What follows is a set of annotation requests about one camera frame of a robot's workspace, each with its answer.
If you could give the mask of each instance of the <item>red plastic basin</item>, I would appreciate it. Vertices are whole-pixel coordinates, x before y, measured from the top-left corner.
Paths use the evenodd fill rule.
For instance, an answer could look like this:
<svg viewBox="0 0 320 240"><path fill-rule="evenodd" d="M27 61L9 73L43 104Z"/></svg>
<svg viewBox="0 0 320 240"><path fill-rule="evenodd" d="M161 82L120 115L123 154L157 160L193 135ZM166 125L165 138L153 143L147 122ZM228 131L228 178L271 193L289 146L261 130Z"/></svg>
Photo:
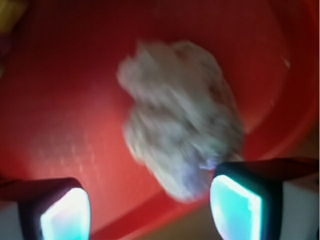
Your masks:
<svg viewBox="0 0 320 240"><path fill-rule="evenodd" d="M319 116L319 3L313 0L35 0L0 80L0 175L72 176L92 239L132 239L194 210L132 159L117 83L137 41L189 40L220 64L247 136L244 156L279 156Z"/></svg>

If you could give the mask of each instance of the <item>white casing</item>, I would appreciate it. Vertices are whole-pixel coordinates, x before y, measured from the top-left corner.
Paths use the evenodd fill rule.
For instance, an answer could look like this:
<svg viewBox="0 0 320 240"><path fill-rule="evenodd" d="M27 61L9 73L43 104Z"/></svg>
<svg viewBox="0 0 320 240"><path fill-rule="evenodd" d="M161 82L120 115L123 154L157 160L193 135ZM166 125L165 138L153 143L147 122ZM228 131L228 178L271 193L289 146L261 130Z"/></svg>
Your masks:
<svg viewBox="0 0 320 240"><path fill-rule="evenodd" d="M24 239L18 204L14 201L0 201L0 239Z"/></svg>
<svg viewBox="0 0 320 240"><path fill-rule="evenodd" d="M283 182L280 240L315 240L319 229L319 173Z"/></svg>

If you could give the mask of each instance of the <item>crumpled paper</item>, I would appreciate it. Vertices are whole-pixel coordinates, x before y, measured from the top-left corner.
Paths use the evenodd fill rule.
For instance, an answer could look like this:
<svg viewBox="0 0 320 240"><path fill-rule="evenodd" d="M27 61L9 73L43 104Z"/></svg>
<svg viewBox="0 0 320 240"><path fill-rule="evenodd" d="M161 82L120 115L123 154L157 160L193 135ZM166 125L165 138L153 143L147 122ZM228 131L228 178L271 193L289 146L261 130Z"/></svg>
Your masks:
<svg viewBox="0 0 320 240"><path fill-rule="evenodd" d="M117 78L135 100L123 127L126 144L175 200L201 199L209 170L242 160L242 122L208 51L188 41L139 44Z"/></svg>

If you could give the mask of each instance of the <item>cyan light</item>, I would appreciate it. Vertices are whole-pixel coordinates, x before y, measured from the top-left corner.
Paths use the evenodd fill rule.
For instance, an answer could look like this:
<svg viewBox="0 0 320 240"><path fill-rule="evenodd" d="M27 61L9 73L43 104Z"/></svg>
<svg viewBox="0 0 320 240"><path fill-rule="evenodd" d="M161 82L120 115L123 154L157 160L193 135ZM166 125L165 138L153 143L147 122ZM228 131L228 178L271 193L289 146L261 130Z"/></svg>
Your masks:
<svg viewBox="0 0 320 240"><path fill-rule="evenodd" d="M226 175L216 176L210 188L216 229L225 240L260 240L262 198Z"/></svg>
<svg viewBox="0 0 320 240"><path fill-rule="evenodd" d="M90 203L82 188L73 188L40 217L44 240L88 240Z"/></svg>

